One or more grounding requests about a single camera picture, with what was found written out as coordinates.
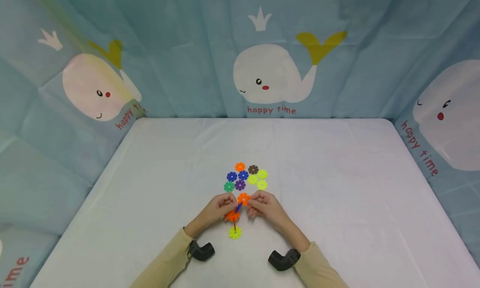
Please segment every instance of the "beige shirt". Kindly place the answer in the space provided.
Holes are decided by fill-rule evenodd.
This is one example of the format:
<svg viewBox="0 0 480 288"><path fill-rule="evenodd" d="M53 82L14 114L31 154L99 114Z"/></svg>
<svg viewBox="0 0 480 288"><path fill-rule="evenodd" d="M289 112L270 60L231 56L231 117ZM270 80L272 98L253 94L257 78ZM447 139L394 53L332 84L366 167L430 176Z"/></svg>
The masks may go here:
<svg viewBox="0 0 480 288"><path fill-rule="evenodd" d="M180 229L130 288L167 288L185 269L190 259L188 249L192 240ZM308 288L348 288L315 243L311 243L309 249L301 254L294 267Z"/></svg>

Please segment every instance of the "blue snowflake piece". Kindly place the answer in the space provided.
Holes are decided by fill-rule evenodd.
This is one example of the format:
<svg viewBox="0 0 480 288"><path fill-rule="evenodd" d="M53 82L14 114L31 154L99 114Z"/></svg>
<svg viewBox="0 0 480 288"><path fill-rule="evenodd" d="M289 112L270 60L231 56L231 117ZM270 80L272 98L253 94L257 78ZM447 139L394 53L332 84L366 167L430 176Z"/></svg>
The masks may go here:
<svg viewBox="0 0 480 288"><path fill-rule="evenodd" d="M227 180L234 182L237 179L237 174L235 172L230 172L227 174Z"/></svg>
<svg viewBox="0 0 480 288"><path fill-rule="evenodd" d="M240 171L239 173L239 179L240 180L246 180L248 178L248 172L243 170L243 171Z"/></svg>

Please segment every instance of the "white tabletop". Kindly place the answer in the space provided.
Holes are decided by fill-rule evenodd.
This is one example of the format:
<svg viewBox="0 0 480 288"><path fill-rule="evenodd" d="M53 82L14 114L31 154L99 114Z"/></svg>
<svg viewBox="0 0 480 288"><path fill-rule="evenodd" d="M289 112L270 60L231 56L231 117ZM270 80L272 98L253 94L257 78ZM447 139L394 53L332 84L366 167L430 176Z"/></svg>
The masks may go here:
<svg viewBox="0 0 480 288"><path fill-rule="evenodd" d="M480 272L391 123L381 119L136 121L32 288L128 287L223 191L237 162L268 171L268 192L350 288L478 288ZM242 192L254 193L247 184ZM241 211L239 240L215 247L172 287L303 287L268 263L290 248Z"/></svg>

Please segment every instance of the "hand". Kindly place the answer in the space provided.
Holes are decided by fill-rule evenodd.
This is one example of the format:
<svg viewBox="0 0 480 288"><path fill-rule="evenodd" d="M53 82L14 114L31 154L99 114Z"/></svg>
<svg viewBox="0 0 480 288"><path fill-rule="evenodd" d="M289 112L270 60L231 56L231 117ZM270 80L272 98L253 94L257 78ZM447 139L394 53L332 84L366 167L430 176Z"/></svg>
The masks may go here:
<svg viewBox="0 0 480 288"><path fill-rule="evenodd" d="M185 233L195 238L215 221L223 218L225 214L237 208L237 199L232 193L217 195L205 206L200 214L195 217L185 228Z"/></svg>
<svg viewBox="0 0 480 288"><path fill-rule="evenodd" d="M262 216L267 219L287 239L290 245L300 253L303 253L310 247L310 241L300 228L291 221L273 194L258 190L250 196L247 208L249 217Z"/></svg>
<svg viewBox="0 0 480 288"><path fill-rule="evenodd" d="M247 208L250 218L262 216L267 219L277 231L281 231L282 227L291 222L277 198L273 194L262 190L258 190L250 196Z"/></svg>

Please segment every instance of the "lime green snowflake piece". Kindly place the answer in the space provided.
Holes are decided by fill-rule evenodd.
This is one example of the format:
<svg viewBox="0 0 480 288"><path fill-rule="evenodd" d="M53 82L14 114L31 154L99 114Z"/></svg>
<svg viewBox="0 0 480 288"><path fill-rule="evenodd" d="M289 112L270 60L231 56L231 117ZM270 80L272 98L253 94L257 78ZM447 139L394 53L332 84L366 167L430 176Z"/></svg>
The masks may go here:
<svg viewBox="0 0 480 288"><path fill-rule="evenodd" d="M261 179L261 180L258 181L257 188L259 190L265 190L265 189L267 189L267 187L268 187L268 183L265 180Z"/></svg>
<svg viewBox="0 0 480 288"><path fill-rule="evenodd" d="M257 184L258 182L258 177L256 175L250 175L248 178L247 178L247 182L249 184Z"/></svg>
<svg viewBox="0 0 480 288"><path fill-rule="evenodd" d="M231 192L235 189L235 184L232 183L232 182L226 182L224 185L223 185L223 189L227 192Z"/></svg>
<svg viewBox="0 0 480 288"><path fill-rule="evenodd" d="M260 179L266 179L268 177L268 172L263 169L260 169L260 171L257 174L257 177Z"/></svg>
<svg viewBox="0 0 480 288"><path fill-rule="evenodd" d="M241 228L237 227L237 230L235 230L235 227L230 228L228 236L230 236L231 240L237 240L241 237Z"/></svg>

